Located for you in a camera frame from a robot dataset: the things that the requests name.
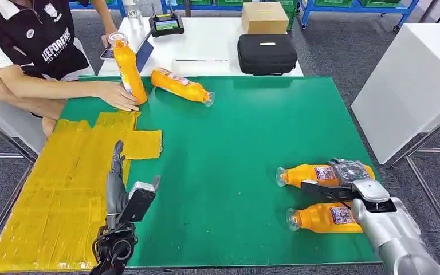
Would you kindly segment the person's right hand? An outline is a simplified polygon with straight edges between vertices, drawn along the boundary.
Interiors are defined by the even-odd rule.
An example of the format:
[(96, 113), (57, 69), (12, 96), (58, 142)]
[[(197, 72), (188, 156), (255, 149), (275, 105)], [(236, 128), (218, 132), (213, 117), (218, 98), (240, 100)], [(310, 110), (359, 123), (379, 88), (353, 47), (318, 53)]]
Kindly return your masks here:
[(110, 106), (127, 112), (139, 110), (137, 98), (128, 93), (120, 84), (97, 81), (94, 86), (96, 87), (96, 96)]

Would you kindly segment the person's left hand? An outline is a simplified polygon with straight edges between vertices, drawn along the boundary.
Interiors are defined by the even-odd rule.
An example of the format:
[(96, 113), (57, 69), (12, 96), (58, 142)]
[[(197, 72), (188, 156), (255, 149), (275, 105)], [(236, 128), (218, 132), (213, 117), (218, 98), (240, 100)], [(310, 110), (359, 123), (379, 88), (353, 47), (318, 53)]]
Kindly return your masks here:
[(110, 43), (108, 41), (110, 34), (116, 32), (117, 29), (108, 30), (101, 36), (102, 45), (107, 48), (110, 46)]

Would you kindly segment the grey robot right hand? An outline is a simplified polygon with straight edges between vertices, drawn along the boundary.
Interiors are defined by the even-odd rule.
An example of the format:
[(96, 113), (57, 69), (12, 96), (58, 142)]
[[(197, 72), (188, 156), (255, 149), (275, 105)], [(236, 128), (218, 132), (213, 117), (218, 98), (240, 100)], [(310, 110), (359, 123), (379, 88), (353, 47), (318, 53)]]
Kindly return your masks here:
[(338, 183), (349, 187), (357, 180), (369, 179), (370, 175), (364, 165), (358, 160), (331, 159), (328, 164), (333, 169)]

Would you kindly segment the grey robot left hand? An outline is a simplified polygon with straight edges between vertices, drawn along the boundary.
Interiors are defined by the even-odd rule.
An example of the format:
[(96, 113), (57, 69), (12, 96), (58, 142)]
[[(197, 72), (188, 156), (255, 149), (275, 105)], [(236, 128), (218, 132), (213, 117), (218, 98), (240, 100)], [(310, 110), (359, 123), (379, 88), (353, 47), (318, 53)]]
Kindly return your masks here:
[(107, 176), (105, 198), (107, 203), (106, 225), (109, 229), (117, 228), (119, 216), (128, 203), (128, 194), (123, 182), (122, 164), (125, 159), (123, 141), (118, 140), (113, 148), (111, 170)]

